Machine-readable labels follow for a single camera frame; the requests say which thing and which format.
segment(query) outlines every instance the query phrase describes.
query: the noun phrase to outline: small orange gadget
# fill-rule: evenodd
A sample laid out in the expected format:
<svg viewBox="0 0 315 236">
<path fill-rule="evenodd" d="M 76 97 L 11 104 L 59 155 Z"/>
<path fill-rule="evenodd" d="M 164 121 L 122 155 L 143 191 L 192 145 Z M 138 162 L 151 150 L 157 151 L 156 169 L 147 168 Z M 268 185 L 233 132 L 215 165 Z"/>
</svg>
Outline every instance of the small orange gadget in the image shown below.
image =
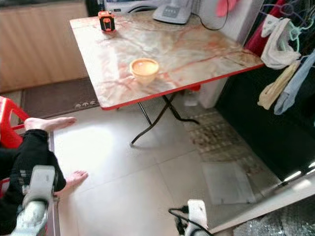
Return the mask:
<svg viewBox="0 0 315 236">
<path fill-rule="evenodd" d="M 103 32 L 115 31 L 114 15 L 110 11 L 98 12 L 98 18 Z"/>
</svg>

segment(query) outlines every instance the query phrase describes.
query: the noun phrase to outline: red table edge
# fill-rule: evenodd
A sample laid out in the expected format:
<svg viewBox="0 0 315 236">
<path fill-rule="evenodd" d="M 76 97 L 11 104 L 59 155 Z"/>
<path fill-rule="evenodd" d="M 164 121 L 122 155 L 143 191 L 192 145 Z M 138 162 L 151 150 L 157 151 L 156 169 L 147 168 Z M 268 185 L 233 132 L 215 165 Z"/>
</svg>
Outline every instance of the red table edge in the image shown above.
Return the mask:
<svg viewBox="0 0 315 236">
<path fill-rule="evenodd" d="M 135 100 L 132 100 L 132 101 L 129 101 L 129 102 L 120 103 L 120 104 L 115 105 L 115 106 L 101 107 L 101 109 L 105 110 L 105 111 L 110 111 L 112 109 L 120 108 L 120 107 L 123 107 L 123 106 L 128 106 L 128 105 L 131 105 L 131 104 L 134 104 L 134 103 L 138 103 L 138 102 L 143 102 L 143 101 L 155 98 L 155 97 L 161 97 L 163 95 L 167 95 L 167 94 L 170 94 L 170 93 L 173 93 L 173 92 L 177 92 L 177 91 L 180 91 L 180 90 L 189 89 L 189 88 L 194 87 L 196 85 L 204 84 L 204 83 L 211 82 L 211 81 L 214 81 L 214 80 L 219 80 L 219 79 L 224 78 L 224 77 L 229 77 L 229 76 L 232 76 L 232 75 L 240 74 L 242 72 L 258 69 L 258 68 L 263 67 L 264 65 L 265 64 L 262 63 L 262 64 L 259 64 L 259 65 L 255 65 L 255 66 L 252 66 L 252 67 L 245 68 L 243 70 L 234 71 L 234 72 L 231 72 L 231 73 L 228 73 L 228 74 L 225 74 L 225 75 L 220 75 L 220 76 L 208 79 L 208 80 L 203 80 L 201 82 L 197 82 L 197 83 L 194 83 L 194 84 L 186 85 L 186 86 L 179 87 L 179 88 L 174 88 L 174 89 L 171 89 L 171 90 L 168 90 L 168 91 L 165 91 L 165 92 L 156 93 L 156 94 L 149 95 L 149 96 L 146 96 L 146 97 L 142 97 L 142 98 L 139 98 L 139 99 L 135 99 Z"/>
</svg>

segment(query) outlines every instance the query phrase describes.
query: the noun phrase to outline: marble pattern tabletop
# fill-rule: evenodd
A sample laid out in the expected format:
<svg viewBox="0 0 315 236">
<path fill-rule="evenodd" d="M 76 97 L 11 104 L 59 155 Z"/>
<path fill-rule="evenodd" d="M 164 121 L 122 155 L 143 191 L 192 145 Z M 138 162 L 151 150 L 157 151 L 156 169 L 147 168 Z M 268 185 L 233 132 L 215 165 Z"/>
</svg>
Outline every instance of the marble pattern tabletop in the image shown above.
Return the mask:
<svg viewBox="0 0 315 236">
<path fill-rule="evenodd" d="M 71 20 L 84 64 L 100 106 L 110 110 L 169 94 L 263 65 L 259 57 L 191 16 L 184 26 L 152 19 L 152 11 L 115 17 L 116 31 L 103 33 L 99 19 Z M 149 85 L 129 71 L 137 58 L 159 62 Z"/>
</svg>

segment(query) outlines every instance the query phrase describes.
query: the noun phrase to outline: yellow cloth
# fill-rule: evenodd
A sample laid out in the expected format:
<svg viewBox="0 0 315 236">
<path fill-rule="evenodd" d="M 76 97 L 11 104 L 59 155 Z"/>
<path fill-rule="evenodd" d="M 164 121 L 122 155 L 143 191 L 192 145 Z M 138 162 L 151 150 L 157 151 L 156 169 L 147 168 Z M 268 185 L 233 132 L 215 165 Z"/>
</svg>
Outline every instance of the yellow cloth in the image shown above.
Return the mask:
<svg viewBox="0 0 315 236">
<path fill-rule="evenodd" d="M 266 110 L 269 110 L 271 105 L 284 90 L 285 86 L 292 78 L 294 72 L 297 70 L 299 65 L 299 60 L 294 61 L 289 67 L 284 70 L 284 72 L 282 72 L 282 74 L 276 79 L 276 81 L 267 85 L 259 95 L 259 101 L 257 102 L 257 104 L 259 106 L 262 106 Z"/>
</svg>

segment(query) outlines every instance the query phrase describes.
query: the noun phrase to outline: blue cloth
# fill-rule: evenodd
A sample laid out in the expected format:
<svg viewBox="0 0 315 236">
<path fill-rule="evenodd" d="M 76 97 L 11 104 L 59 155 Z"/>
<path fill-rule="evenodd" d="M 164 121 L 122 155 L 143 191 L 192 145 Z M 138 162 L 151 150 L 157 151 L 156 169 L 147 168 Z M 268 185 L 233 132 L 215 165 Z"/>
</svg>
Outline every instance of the blue cloth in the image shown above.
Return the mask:
<svg viewBox="0 0 315 236">
<path fill-rule="evenodd" d="M 275 115 L 281 115 L 295 102 L 295 97 L 307 77 L 310 68 L 315 62 L 315 50 L 308 56 L 300 69 L 295 73 L 293 78 L 287 84 L 283 92 L 280 94 L 277 103 L 275 105 L 274 113 Z"/>
</svg>

